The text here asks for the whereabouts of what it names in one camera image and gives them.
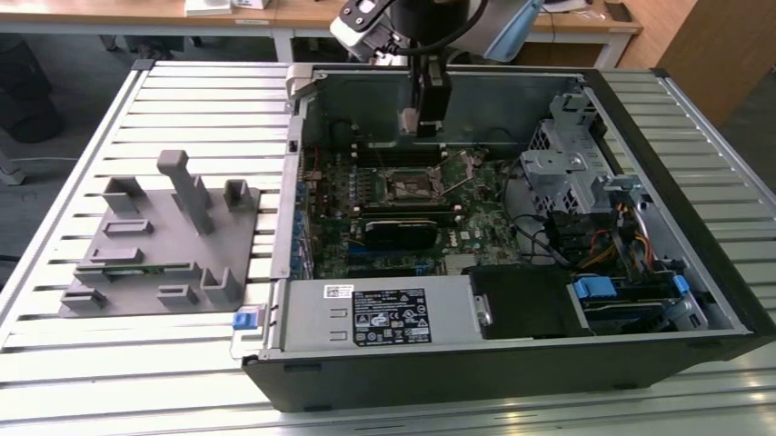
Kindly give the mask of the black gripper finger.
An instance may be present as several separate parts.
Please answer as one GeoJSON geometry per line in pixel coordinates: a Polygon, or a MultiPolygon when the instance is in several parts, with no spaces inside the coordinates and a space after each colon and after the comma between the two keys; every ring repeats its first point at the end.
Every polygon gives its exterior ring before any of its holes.
{"type": "Polygon", "coordinates": [[[434,137],[444,119],[451,95],[447,85],[422,84],[416,100],[416,137],[434,137]]]}

